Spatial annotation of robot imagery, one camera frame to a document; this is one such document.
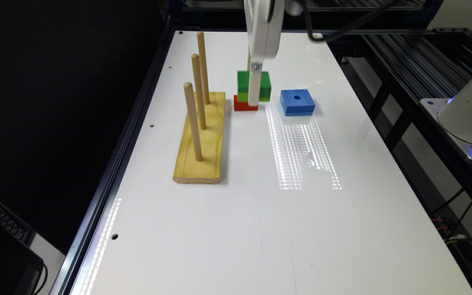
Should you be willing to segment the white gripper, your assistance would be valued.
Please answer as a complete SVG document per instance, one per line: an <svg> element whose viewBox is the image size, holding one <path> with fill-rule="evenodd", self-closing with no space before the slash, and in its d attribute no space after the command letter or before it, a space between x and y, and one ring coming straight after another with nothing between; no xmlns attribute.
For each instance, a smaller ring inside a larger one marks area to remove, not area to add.
<svg viewBox="0 0 472 295"><path fill-rule="evenodd" d="M248 36L248 105L259 104L262 64L253 60L273 59L279 50L284 18L284 0L244 0Z"/></svg>

